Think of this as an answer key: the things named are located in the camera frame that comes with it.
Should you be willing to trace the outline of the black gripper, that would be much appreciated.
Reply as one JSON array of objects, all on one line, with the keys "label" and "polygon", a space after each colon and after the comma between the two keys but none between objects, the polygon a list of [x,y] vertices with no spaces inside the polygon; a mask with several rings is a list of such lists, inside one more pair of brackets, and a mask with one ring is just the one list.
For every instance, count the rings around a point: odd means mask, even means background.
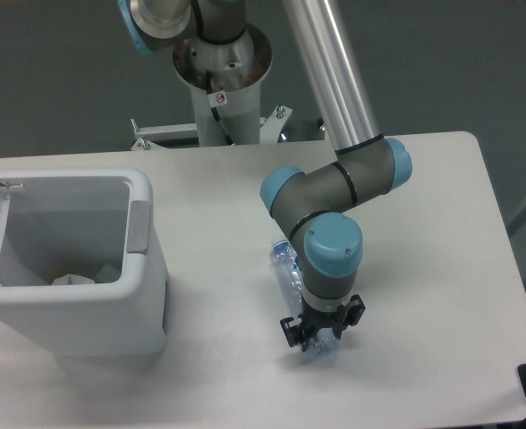
[{"label": "black gripper", "polygon": [[349,326],[355,326],[360,321],[365,310],[360,295],[354,294],[347,304],[340,304],[334,312],[318,311],[308,303],[303,303],[300,317],[283,318],[280,325],[289,346],[300,346],[302,351],[306,351],[310,338],[314,338],[322,329],[330,329],[339,341]]}]

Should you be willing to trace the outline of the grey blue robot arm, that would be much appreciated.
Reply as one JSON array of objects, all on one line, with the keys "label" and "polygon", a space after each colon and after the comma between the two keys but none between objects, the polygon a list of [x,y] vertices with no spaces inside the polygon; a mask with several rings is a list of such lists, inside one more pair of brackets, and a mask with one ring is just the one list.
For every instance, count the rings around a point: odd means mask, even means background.
[{"label": "grey blue robot arm", "polygon": [[[247,21],[243,1],[122,1],[118,7],[137,49],[173,49],[203,147],[262,142],[260,85],[272,53],[266,35]],[[259,194],[301,269],[284,291],[293,313],[282,330],[290,346],[316,350],[339,340],[365,310],[352,290],[362,233],[347,211],[402,186],[412,163],[403,144],[376,123],[337,2],[283,7],[336,159],[308,173],[279,168]]]}]

